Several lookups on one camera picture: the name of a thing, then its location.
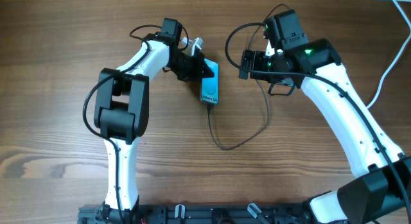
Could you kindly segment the Samsung Galaxy smartphone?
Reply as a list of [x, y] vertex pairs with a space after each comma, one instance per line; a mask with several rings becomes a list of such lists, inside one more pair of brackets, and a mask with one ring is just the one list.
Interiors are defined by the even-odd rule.
[[217, 105], [219, 102], [219, 65], [208, 59], [205, 59], [205, 63], [214, 73], [214, 76], [212, 78], [202, 79], [200, 100], [212, 105]]

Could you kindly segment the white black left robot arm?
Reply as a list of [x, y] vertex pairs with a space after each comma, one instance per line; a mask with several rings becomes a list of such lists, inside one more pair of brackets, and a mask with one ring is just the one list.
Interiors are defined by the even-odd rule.
[[109, 189], [101, 205], [104, 223], [145, 223], [139, 210], [136, 153], [149, 120], [149, 84], [159, 71], [173, 72], [183, 82], [217, 76], [218, 65], [201, 52], [202, 39], [182, 37], [186, 31], [165, 18], [156, 33], [141, 39], [140, 50], [116, 69], [104, 68], [89, 95], [96, 96], [94, 126], [89, 130], [105, 141]]

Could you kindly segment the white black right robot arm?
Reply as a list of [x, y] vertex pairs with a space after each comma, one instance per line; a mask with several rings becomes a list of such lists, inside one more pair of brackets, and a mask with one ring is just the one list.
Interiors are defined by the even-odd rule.
[[262, 22], [266, 51], [243, 52], [240, 77], [290, 85], [320, 110], [349, 162], [353, 180], [308, 202], [315, 223], [368, 223], [410, 207], [410, 157], [381, 129], [326, 39], [309, 41], [287, 10]]

